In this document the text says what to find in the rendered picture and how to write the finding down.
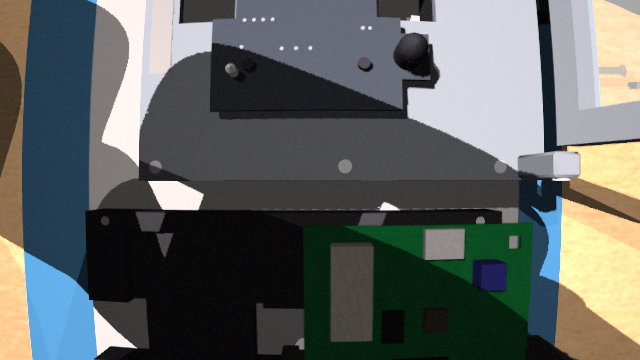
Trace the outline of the green circuit board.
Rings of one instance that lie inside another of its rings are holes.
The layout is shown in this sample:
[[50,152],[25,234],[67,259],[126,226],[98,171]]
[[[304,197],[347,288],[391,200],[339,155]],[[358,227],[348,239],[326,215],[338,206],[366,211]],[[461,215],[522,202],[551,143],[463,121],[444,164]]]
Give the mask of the green circuit board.
[[533,223],[303,226],[305,360],[525,360],[532,238]]

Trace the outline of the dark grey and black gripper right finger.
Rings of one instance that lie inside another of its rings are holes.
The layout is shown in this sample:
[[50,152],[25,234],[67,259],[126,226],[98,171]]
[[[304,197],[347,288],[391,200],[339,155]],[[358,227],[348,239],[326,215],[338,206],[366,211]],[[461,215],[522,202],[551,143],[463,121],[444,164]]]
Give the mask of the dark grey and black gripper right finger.
[[539,335],[527,336],[525,360],[574,360]]

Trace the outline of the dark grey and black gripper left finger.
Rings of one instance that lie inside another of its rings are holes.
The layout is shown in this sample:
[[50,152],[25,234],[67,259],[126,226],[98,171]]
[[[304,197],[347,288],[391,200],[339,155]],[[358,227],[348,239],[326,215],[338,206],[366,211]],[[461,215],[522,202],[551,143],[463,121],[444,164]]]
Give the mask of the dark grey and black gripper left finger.
[[299,345],[283,345],[280,360],[305,360],[304,350]]

